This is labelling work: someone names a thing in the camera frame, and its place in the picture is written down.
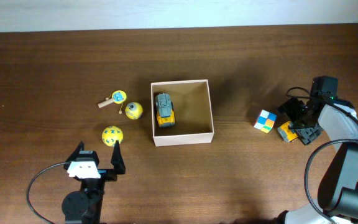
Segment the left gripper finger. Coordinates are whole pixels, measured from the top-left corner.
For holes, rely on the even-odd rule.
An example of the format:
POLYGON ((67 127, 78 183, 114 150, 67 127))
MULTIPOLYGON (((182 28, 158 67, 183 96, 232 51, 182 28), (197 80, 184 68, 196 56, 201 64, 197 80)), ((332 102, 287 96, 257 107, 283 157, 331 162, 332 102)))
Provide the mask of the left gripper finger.
POLYGON ((63 168, 67 170, 70 166, 70 163, 75 161, 78 155, 81 151, 84 150, 85 144, 83 141, 79 143, 79 145, 76 147, 76 149, 68 156, 68 158, 65 161, 65 164, 63 165, 63 168))
POLYGON ((111 164, 116 174, 125 174, 126 166, 122 158, 119 141, 114 143, 114 149, 111 157, 111 164))

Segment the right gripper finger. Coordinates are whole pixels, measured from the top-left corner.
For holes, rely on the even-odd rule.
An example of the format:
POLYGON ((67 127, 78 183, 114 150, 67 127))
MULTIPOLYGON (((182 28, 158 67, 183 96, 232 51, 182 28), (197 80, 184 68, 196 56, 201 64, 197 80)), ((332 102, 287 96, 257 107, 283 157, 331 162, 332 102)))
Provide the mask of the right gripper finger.
POLYGON ((305 113, 306 105, 298 98, 290 98, 284 104, 278 107, 280 114, 286 114, 292 122, 300 122, 305 113))
POLYGON ((298 139, 305 145, 309 145, 316 140, 319 135, 323 132, 320 127, 300 127, 296 128, 296 134, 298 139))

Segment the yellow grey toy dump truck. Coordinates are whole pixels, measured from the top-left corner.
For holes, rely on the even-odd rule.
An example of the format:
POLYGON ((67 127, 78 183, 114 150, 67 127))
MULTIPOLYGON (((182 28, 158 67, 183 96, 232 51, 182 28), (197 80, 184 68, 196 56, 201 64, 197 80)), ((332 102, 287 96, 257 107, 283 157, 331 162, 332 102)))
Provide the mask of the yellow grey toy dump truck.
POLYGON ((287 121, 283 123, 280 127, 277 128, 278 133, 281 135, 285 142, 293 142, 298 139, 298 135, 294 130, 292 130, 293 123, 287 121))

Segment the colourful two-by-two puzzle cube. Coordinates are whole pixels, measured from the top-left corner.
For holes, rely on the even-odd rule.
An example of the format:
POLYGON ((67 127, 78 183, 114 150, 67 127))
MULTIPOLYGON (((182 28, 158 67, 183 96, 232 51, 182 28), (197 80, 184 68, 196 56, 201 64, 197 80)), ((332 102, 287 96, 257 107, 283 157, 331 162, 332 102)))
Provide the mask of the colourful two-by-two puzzle cube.
POLYGON ((269 133, 277 120, 277 115, 266 110, 262 110, 254 124, 254 128, 264 133, 269 133))

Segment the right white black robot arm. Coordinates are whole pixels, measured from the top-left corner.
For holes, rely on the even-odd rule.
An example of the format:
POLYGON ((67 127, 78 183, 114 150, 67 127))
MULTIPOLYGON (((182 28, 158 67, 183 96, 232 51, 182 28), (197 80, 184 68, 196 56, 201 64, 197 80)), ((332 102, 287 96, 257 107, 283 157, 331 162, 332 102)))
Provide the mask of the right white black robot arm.
POLYGON ((308 204, 285 210, 274 218, 275 223, 358 223, 358 118, 354 105, 338 98, 337 87, 337 78, 316 77, 305 97, 288 95, 288 101, 278 108, 289 119, 278 128, 286 142, 298 139, 308 145, 322 132, 330 140, 316 148, 306 163, 304 189, 308 204), (328 146, 335 147, 336 155, 313 199, 308 184, 311 163, 328 146))

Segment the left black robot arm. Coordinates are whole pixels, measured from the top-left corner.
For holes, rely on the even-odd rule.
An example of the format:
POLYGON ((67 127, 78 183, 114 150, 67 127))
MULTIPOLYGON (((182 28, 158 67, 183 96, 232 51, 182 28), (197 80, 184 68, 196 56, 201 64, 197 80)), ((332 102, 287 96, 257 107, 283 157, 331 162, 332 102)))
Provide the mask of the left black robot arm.
POLYGON ((106 182, 117 181, 118 175, 126 173, 120 143, 114 143, 111 169, 100 169, 95 151, 86 151, 80 142, 63 165, 71 178, 81 182, 80 190, 69 193, 62 202, 65 223, 99 223, 106 182))

